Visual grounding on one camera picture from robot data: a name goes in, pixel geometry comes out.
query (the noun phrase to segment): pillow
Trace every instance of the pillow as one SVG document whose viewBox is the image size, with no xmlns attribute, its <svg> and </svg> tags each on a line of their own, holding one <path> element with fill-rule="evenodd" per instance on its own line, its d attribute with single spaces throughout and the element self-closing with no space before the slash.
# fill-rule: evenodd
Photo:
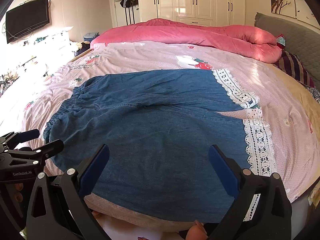
<svg viewBox="0 0 320 240">
<path fill-rule="evenodd" d="M 286 50 L 299 55 L 316 87 L 320 87 L 320 34 L 297 23 L 257 13 L 256 27 L 272 33 L 284 34 Z"/>
<path fill-rule="evenodd" d="M 289 76 L 292 76 L 301 84 L 307 87 L 315 87 L 312 78 L 304 68 L 297 55 L 283 50 L 281 58 L 274 65 L 280 68 L 283 72 L 287 73 Z"/>
</svg>

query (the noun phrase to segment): striped pillow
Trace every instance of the striped pillow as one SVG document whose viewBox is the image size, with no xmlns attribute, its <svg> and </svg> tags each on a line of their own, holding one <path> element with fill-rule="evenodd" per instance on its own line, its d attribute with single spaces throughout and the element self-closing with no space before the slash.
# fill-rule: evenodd
<svg viewBox="0 0 320 240">
<path fill-rule="evenodd" d="M 307 87 L 315 87 L 312 78 L 304 68 L 297 55 L 283 50 L 281 58 L 274 65 L 280 68 L 283 72 L 287 73 L 289 76 L 292 76 L 301 84 Z"/>
</svg>

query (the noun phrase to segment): pink comforter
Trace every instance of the pink comforter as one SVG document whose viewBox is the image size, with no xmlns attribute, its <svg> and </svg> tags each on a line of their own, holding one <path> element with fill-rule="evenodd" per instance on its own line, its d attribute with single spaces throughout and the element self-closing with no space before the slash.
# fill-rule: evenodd
<svg viewBox="0 0 320 240">
<path fill-rule="evenodd" d="M 265 63 L 275 63 L 281 57 L 276 38 L 253 26 L 230 25 L 204 27 L 153 19 L 147 22 L 107 30 L 91 42 L 94 44 L 113 42 L 157 41 L 166 44 L 195 44 L 229 51 Z"/>
</svg>

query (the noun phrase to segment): white dresser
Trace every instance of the white dresser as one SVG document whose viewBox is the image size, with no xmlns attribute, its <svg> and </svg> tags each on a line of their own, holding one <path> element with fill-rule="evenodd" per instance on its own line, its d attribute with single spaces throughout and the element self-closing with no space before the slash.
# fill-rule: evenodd
<svg viewBox="0 0 320 240">
<path fill-rule="evenodd" d="M 74 58 L 69 34 L 66 31 L 48 36 L 45 40 L 34 45 L 37 61 L 45 63 L 48 75 L 53 74 L 59 67 Z"/>
</svg>

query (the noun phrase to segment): television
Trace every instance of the television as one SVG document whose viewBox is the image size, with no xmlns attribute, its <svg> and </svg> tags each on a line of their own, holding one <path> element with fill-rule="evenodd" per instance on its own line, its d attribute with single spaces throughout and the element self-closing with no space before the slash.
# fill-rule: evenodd
<svg viewBox="0 0 320 240">
<path fill-rule="evenodd" d="M 48 0 L 26 2 L 5 16 L 7 43 L 30 34 L 50 23 Z"/>
</svg>

